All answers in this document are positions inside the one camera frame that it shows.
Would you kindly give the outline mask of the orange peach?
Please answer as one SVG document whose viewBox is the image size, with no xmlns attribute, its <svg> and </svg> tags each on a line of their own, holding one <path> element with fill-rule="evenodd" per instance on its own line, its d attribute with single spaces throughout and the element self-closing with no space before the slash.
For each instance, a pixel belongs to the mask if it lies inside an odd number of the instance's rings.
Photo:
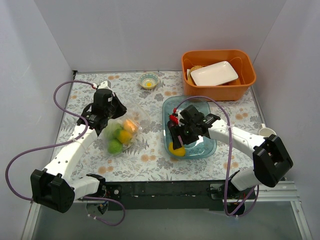
<svg viewBox="0 0 320 240">
<path fill-rule="evenodd" d="M 131 134 L 135 134 L 138 131 L 139 127 L 130 119 L 126 119 L 123 121 L 123 129 Z"/>
</svg>

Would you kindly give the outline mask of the green cabbage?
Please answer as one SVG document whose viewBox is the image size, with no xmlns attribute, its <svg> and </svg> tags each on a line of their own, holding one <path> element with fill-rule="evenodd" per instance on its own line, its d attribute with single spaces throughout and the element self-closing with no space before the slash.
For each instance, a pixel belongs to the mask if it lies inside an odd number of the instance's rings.
<svg viewBox="0 0 320 240">
<path fill-rule="evenodd" d="M 104 129 L 104 136 L 107 140 L 112 140 L 116 138 L 117 131 L 122 130 L 123 127 L 118 122 L 111 122 L 108 126 Z"/>
</svg>

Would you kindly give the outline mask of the yellow lemon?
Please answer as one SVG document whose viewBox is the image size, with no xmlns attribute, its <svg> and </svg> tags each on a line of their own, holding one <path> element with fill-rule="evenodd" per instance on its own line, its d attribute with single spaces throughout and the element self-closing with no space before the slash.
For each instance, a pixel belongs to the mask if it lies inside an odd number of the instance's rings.
<svg viewBox="0 0 320 240">
<path fill-rule="evenodd" d="M 177 157 L 184 157 L 186 155 L 186 149 L 184 146 L 174 149 L 173 148 L 173 142 L 170 142 L 168 145 L 168 150 L 171 154 Z"/>
</svg>

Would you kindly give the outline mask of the clear zip top bag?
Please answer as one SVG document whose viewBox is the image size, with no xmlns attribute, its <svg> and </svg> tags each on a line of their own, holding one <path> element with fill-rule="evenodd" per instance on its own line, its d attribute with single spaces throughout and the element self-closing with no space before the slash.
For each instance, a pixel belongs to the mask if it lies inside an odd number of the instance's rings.
<svg viewBox="0 0 320 240">
<path fill-rule="evenodd" d="M 104 153 L 107 157 L 119 155 L 137 142 L 140 134 L 151 123 L 150 116 L 136 103 L 128 102 L 126 113 L 116 119 L 110 119 L 103 129 Z"/>
</svg>

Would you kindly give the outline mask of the orange green mango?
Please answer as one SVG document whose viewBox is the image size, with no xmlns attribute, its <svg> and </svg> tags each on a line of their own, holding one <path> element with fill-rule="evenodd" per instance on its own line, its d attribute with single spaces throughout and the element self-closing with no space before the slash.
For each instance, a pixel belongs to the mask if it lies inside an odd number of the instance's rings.
<svg viewBox="0 0 320 240">
<path fill-rule="evenodd" d="M 127 130 L 124 130 L 124 129 L 119 129 L 119 131 L 117 132 L 116 134 L 116 138 L 124 145 L 128 145 L 132 138 L 133 138 L 133 135 L 127 131 Z"/>
</svg>

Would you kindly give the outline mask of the light green bumpy fruit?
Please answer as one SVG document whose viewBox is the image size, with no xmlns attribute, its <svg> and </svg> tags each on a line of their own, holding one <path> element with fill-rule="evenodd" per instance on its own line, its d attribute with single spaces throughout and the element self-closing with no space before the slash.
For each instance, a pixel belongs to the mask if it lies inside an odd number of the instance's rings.
<svg viewBox="0 0 320 240">
<path fill-rule="evenodd" d="M 117 140 L 112 139 L 108 142 L 107 152 L 112 155 L 119 154 L 123 151 L 123 144 Z"/>
</svg>

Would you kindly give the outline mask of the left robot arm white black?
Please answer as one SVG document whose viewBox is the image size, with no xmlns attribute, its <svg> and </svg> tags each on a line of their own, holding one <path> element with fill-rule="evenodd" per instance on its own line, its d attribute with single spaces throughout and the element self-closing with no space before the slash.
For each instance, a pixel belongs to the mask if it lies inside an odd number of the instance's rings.
<svg viewBox="0 0 320 240">
<path fill-rule="evenodd" d="M 60 152 L 42 170 L 30 176 L 32 199 L 35 203 L 65 213 L 74 200 L 89 196 L 101 200 L 106 196 L 105 178 L 89 173 L 72 180 L 71 175 L 89 146 L 107 127 L 110 120 L 127 112 L 108 81 L 96 86 L 93 102 L 87 105 L 74 130 Z"/>
</svg>

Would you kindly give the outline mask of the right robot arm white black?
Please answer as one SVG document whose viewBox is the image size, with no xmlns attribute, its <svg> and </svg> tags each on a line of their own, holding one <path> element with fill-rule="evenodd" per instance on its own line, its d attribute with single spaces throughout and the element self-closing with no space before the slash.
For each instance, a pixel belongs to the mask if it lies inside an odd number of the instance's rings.
<svg viewBox="0 0 320 240">
<path fill-rule="evenodd" d="M 294 165 L 279 136 L 271 134 L 265 137 L 232 127 L 217 115 L 204 115 L 193 105 L 181 111 L 174 110 L 169 115 L 167 126 L 174 150 L 206 137 L 232 144 L 233 148 L 252 159 L 252 167 L 228 177 L 225 188 L 232 199 L 239 198 L 245 190 L 257 185 L 275 187 Z"/>
</svg>

